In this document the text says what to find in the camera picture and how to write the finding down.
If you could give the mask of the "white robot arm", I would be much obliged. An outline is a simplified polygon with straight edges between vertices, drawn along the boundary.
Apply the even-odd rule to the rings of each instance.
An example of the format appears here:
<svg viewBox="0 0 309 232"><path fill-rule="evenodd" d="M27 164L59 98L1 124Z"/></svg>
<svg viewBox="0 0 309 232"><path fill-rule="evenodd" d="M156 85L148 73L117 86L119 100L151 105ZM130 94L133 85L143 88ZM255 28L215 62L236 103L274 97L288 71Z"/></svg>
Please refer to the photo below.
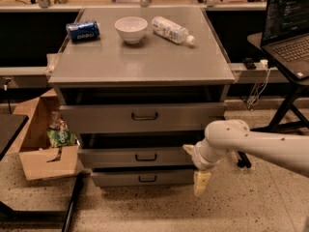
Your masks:
<svg viewBox="0 0 309 232"><path fill-rule="evenodd" d="M306 135L252 131L242 120L209 123L204 138L195 145L183 145L197 169L194 194L201 195L210 171L229 152L244 152L302 176L309 176L309 137Z"/></svg>

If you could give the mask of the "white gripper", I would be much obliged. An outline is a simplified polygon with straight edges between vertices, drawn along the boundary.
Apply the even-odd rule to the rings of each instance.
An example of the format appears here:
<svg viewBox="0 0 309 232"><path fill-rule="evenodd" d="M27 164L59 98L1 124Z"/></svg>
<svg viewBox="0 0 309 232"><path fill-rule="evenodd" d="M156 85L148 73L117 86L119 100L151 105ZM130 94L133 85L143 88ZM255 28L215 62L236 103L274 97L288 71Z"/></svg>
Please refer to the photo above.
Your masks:
<svg viewBox="0 0 309 232"><path fill-rule="evenodd" d="M206 170L214 168L225 155L225 150L212 147L206 139L193 146L191 158L194 165L201 170L195 171L193 175L193 189L196 196L203 194L211 178L211 173Z"/></svg>

